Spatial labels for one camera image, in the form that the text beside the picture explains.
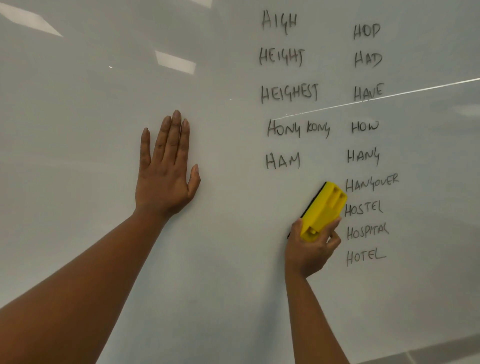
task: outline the person's right arm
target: person's right arm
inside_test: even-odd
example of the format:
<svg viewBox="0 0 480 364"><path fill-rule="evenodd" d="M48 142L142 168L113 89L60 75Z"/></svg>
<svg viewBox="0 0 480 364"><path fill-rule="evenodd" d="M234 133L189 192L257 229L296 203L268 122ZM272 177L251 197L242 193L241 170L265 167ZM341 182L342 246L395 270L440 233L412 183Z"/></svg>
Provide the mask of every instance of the person's right arm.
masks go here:
<svg viewBox="0 0 480 364"><path fill-rule="evenodd" d="M301 219L292 225L285 249L285 283L296 364L349 364L307 281L340 245L335 232L339 223L340 218L327 225L313 243L300 237Z"/></svg>

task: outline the handwritten word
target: handwritten word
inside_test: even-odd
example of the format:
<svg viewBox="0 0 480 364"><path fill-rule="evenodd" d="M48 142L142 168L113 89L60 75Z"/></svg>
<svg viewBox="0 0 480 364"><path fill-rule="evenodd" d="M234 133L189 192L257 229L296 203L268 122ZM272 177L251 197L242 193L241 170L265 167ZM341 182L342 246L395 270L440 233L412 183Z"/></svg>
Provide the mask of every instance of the handwritten word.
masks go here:
<svg viewBox="0 0 480 364"><path fill-rule="evenodd" d="M291 128L289 126L284 128L283 125L277 125L276 120L273 120L273 126L272 126L272 119L270 119L270 122L268 123L267 136L270 136L271 131L273 131L274 135L287 135L289 132L292 134L298 133L300 138L300 125L297 125L296 122L292 124Z"/></svg>
<svg viewBox="0 0 480 364"><path fill-rule="evenodd" d="M355 150L352 150L352 154L350 156L350 149L348 150L348 155L347 155L347 163L350 163L350 160L352 162L355 162L355 159L357 162L360 162L361 160L368 160L370 158L377 158L377 166L378 166L378 161L380 160L380 153L377 153L377 147L375 149L372 149L372 152L370 151L360 151L357 152L357 158L355 158Z"/></svg>
<svg viewBox="0 0 480 364"><path fill-rule="evenodd" d="M378 256L378 248L375 248L374 250L364 250L363 252L356 253L356 252L351 252L352 254L350 255L350 250L347 252L347 266L350 264L353 264L353 261L355 260L356 262L365 261L365 253L367 254L367 258L370 260L376 260L376 259L383 259L387 258L386 255L384 256Z"/></svg>
<svg viewBox="0 0 480 364"><path fill-rule="evenodd" d="M378 200L378 201L373 201L373 202L366 202L364 204L360 204L357 206L355 205L349 205L349 204L346 204L345 205L345 217L348 216L352 216L352 215L363 215L365 212L363 211L364 210L364 205L365 205L365 210L366 212L370 212L370 211L380 211L382 214L384 213L382 211L382 209L380 208L380 201L381 200Z"/></svg>
<svg viewBox="0 0 480 364"><path fill-rule="evenodd" d="M278 60L284 60L285 63L288 66L288 62L292 62L293 60L295 63L298 63L299 58L300 58L300 66L303 64L303 52L304 49L296 49L296 48L289 48L285 49L283 48L282 51L277 51L276 55L278 56ZM265 48L265 51L263 48L260 49L260 65L263 66L262 61L265 62L272 62L275 63L275 48Z"/></svg>
<svg viewBox="0 0 480 364"><path fill-rule="evenodd" d="M312 90L310 90L310 87L312 87L315 93L315 102L316 102L318 100L317 86L318 84L301 84L298 86L272 87L271 95L273 100L283 101L285 99L290 98L290 102L292 102L292 99L297 97L300 98L300 96L305 98L312 98L313 93L312 93ZM270 100L269 90L270 90L269 88L262 86L262 104L264 103L265 99Z"/></svg>
<svg viewBox="0 0 480 364"><path fill-rule="evenodd" d="M387 178L385 178L384 180L374 180L373 177L370 177L369 180L367 180L366 182L364 181L353 181L353 180L347 180L347 187L345 189L345 191L356 191L356 190L361 190L362 188L364 187L368 187L368 186L372 186L372 190L375 192L375 188L380 186L380 185L384 185L384 184L387 184L387 185L391 185L395 182L400 182L398 179L398 173L394 173L390 176L388 176Z"/></svg>
<svg viewBox="0 0 480 364"><path fill-rule="evenodd" d="M283 13L280 17L280 14L279 15L275 14L275 27L278 28L278 20L280 19L280 26L284 28L286 35L288 35L287 28L291 28L297 25L297 15L296 14L294 16L292 15L293 14L290 13L289 15L286 16L285 13ZM267 24L268 24L268 27L271 28L272 19L270 18L270 14L268 13L268 10L264 10L264 20L262 21L263 30L265 30L265 25Z"/></svg>
<svg viewBox="0 0 480 364"><path fill-rule="evenodd" d="M376 126L373 126L372 124L368 123L368 131L377 130L378 126L380 125L380 122L377 120L376 123L377 123ZM362 122L357 121L357 126L355 126L355 123L353 122L352 123L352 134L354 134L355 130L357 130L359 132L364 132L365 130L367 130L367 124L363 121Z"/></svg>
<svg viewBox="0 0 480 364"><path fill-rule="evenodd" d="M358 52L355 53L355 68L357 68L357 63L361 62L363 64L363 56L361 51L360 51L360 58L358 57L358 55L359 55ZM365 56L365 64L368 66L370 63L375 63L374 66L372 67L372 68L375 68L380 64L380 62L383 59L384 57L380 53L372 53L372 55L370 55L370 53L367 53L367 55Z"/></svg>
<svg viewBox="0 0 480 364"><path fill-rule="evenodd" d="M365 90L363 91L363 99L370 99L370 98L374 98L375 97L375 92L377 92L376 94L377 95L382 95L383 94L383 91L381 89L381 87L385 85L383 83L380 83L380 84L377 84L377 87L374 87L373 88L373 92L368 90L368 88L365 88ZM362 100L362 93L361 93L361 87L358 87L358 94L357 94L357 87L355 86L355 92L354 92L354 95L355 97L353 98L354 101L357 101L357 98L359 97L360 100Z"/></svg>
<svg viewBox="0 0 480 364"><path fill-rule="evenodd" d="M347 228L347 240L350 239L358 239L358 238L367 238L369 235L377 235L382 232L386 232L388 235L390 233L386 229L387 223L384 222L382 225L365 225L360 228L360 230L356 230L355 228L351 228L350 226Z"/></svg>
<svg viewBox="0 0 480 364"><path fill-rule="evenodd" d="M277 169L277 163L275 162L275 157L273 156L273 153L266 155L266 161L267 161L267 169L269 169L270 164L273 164L273 167ZM300 169L300 153L297 153L295 158L293 156L290 157L290 165L292 165L292 163L296 161L298 161L298 164L299 164L298 169ZM278 158L278 168L282 168L282 167L288 167L288 164L283 158L283 155L280 155L280 157Z"/></svg>
<svg viewBox="0 0 480 364"><path fill-rule="evenodd" d="M310 120L308 120L308 123L307 123L307 133L310 133L310 132L327 132L327 137L325 139L328 139L328 136L330 135L330 127L327 126L327 122L323 125L320 125L320 124L315 124L314 122L310 122Z"/></svg>
<svg viewBox="0 0 480 364"><path fill-rule="evenodd" d="M355 40L357 36L361 37L362 33L366 37L373 35L373 37L375 38L378 32L380 32L380 24L374 24L372 26L364 25L363 27L361 26L361 24L358 24L355 25L355 30L353 31L353 40Z"/></svg>

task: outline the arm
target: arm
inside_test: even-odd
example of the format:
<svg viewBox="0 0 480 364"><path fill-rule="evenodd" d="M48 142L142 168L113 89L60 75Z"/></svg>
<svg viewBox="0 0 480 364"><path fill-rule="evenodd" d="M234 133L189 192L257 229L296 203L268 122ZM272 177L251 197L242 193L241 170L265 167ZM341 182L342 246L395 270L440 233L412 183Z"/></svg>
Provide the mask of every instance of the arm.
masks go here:
<svg viewBox="0 0 480 364"><path fill-rule="evenodd" d="M0 310L2 363L95 363L168 219L195 196L186 183L190 126L163 120L153 156L142 134L135 212L116 229Z"/></svg>
<svg viewBox="0 0 480 364"><path fill-rule="evenodd" d="M300 237L301 219L292 226L285 249L285 283L296 364L349 364L307 281L340 245L335 232L339 223L340 218L327 225L313 243Z"/></svg>

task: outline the person's left arm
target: person's left arm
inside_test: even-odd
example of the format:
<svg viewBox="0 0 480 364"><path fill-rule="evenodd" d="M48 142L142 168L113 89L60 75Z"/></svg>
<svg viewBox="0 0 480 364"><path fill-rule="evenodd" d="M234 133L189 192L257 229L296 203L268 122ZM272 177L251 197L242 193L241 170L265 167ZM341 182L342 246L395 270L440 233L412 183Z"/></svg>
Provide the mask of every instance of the person's left arm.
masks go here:
<svg viewBox="0 0 480 364"><path fill-rule="evenodd" d="M186 183L189 136L176 111L163 120L151 156L144 130L134 213L0 310L0 362L97 361L160 232L200 185L198 166Z"/></svg>

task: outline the finger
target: finger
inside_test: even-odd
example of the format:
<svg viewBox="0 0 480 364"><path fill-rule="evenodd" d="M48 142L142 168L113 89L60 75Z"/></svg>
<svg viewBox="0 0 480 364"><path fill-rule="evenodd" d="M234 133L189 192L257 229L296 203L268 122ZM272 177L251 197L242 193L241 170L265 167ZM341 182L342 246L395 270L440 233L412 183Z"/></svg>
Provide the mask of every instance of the finger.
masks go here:
<svg viewBox="0 0 480 364"><path fill-rule="evenodd" d="M293 236L300 236L302 227L303 220L302 218L298 218L297 221L292 224L292 230L290 231L290 234L293 234Z"/></svg>
<svg viewBox="0 0 480 364"><path fill-rule="evenodd" d="M165 146L165 154L163 155L162 161L175 164L175 158L177 157L177 150L179 147L180 139L180 124L181 124L181 114L180 111L176 110L173 113L172 125L170 126L170 131L168 133L167 145Z"/></svg>
<svg viewBox="0 0 480 364"><path fill-rule="evenodd" d="M175 161L175 165L179 165L180 168L184 169L185 174L187 173L189 147L190 147L190 123L188 122L187 119L185 119L181 127L179 150L177 153L177 160Z"/></svg>
<svg viewBox="0 0 480 364"><path fill-rule="evenodd" d="M153 153L153 160L155 162L161 162L163 159L171 124L172 118L169 116L162 121L162 126L160 126L160 131L158 132L158 137L156 138L155 151Z"/></svg>
<svg viewBox="0 0 480 364"><path fill-rule="evenodd" d="M190 180L188 181L187 190L188 190L188 199L189 201L193 200L195 194L197 193L198 186L200 186L200 173L198 172L198 164L192 168L190 172Z"/></svg>
<svg viewBox="0 0 480 364"><path fill-rule="evenodd" d="M332 236L333 232L337 228L340 221L342 221L342 218L338 217L335 220L333 220L331 223L326 225L320 232L320 236L318 237L317 240L321 241L322 243L326 243L328 241L328 238Z"/></svg>
<svg viewBox="0 0 480 364"><path fill-rule="evenodd" d="M330 253L330 255L333 254L336 248L342 243L342 239L338 236L338 234L334 231L332 233L331 239L328 241L327 244L327 250Z"/></svg>
<svg viewBox="0 0 480 364"><path fill-rule="evenodd" d="M150 162L150 132L145 128L140 142L140 170L146 169Z"/></svg>

